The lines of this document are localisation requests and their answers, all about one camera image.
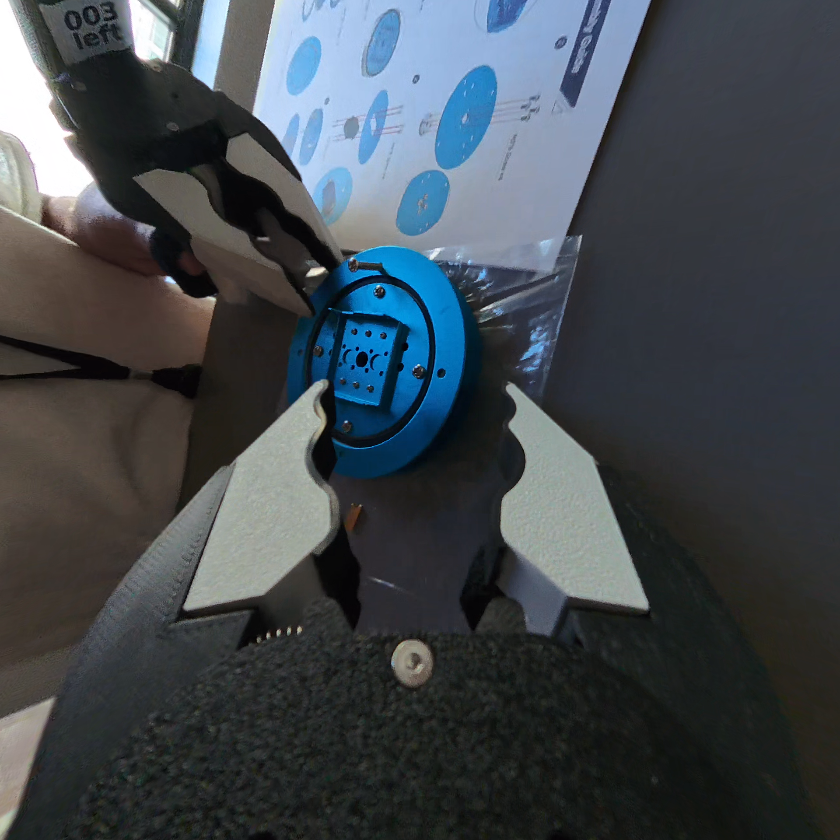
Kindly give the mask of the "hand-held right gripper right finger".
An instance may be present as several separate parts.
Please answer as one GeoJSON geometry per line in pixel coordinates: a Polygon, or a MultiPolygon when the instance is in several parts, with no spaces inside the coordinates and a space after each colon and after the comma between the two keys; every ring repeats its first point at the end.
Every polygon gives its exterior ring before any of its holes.
{"type": "Polygon", "coordinates": [[[461,605],[475,632],[552,637],[570,610],[645,616],[649,602],[595,459],[522,389],[502,388],[492,541],[461,605]]]}

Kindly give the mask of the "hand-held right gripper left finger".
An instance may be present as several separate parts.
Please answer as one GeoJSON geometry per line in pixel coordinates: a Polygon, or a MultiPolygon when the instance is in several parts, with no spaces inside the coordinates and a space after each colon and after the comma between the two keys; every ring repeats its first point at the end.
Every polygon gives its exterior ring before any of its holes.
{"type": "Polygon", "coordinates": [[[329,483],[334,421],[332,384],[316,381],[236,459],[186,615],[252,610],[266,629],[295,629],[328,597],[356,626],[361,567],[329,483]]]}

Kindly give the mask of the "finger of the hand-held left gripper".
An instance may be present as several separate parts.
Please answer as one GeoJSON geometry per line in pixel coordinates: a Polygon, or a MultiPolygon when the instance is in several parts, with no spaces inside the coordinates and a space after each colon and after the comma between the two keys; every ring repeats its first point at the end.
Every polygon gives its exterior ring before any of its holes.
{"type": "Polygon", "coordinates": [[[267,210],[258,211],[252,237],[217,214],[194,175],[153,170],[134,180],[189,233],[222,300],[240,305],[252,295],[299,317],[313,314],[305,291],[307,252],[267,210]]]}
{"type": "Polygon", "coordinates": [[[267,149],[252,134],[242,133],[227,143],[224,164],[226,208],[237,221],[256,222],[268,238],[282,232],[324,268],[340,265],[340,247],[278,143],[267,149]]]}

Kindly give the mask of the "blue round bearing base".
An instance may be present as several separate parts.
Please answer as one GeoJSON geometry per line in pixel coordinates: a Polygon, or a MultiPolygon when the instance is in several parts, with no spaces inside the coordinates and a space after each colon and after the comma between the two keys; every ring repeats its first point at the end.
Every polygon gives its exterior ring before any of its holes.
{"type": "Polygon", "coordinates": [[[369,248],[354,256],[386,274],[350,272],[345,260],[311,296],[290,345],[295,402],[328,380],[335,402],[335,470],[356,479],[402,471],[429,455],[466,413],[481,339],[464,295],[425,255],[369,248]]]}

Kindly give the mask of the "person's left hand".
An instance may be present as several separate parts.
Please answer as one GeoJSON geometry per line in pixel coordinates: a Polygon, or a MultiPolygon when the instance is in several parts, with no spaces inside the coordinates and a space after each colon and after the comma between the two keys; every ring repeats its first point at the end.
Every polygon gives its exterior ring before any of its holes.
{"type": "Polygon", "coordinates": [[[78,196],[42,196],[40,223],[90,255],[144,277],[161,277],[154,228],[123,216],[91,183],[78,196]]]}

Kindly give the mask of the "office window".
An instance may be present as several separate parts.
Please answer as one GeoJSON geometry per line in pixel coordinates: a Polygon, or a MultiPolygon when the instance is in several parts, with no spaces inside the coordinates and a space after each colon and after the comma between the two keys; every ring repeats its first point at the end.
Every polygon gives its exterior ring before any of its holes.
{"type": "MultiPolygon", "coordinates": [[[[134,50],[144,60],[179,63],[211,87],[229,2],[172,5],[179,10],[168,17],[154,2],[130,2],[134,50]]],[[[23,143],[42,193],[75,196],[91,182],[91,176],[65,142],[66,133],[49,108],[46,82],[7,1],[1,2],[1,36],[1,130],[23,143]]]]}

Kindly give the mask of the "clear plastic bag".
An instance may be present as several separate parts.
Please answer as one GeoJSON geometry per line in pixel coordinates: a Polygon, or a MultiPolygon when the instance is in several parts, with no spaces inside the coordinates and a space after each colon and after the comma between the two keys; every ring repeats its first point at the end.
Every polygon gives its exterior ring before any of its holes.
{"type": "Polygon", "coordinates": [[[479,328],[485,367],[543,404],[583,237],[488,251],[474,245],[423,252],[464,295],[479,328]]]}

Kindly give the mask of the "printed assembly guide sheet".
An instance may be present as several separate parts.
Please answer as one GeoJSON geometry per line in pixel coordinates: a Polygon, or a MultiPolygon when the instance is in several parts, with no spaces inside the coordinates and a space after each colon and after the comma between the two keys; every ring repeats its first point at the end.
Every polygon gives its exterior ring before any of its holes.
{"type": "Polygon", "coordinates": [[[276,2],[255,113],[344,249],[571,224],[647,1],[276,2]]]}

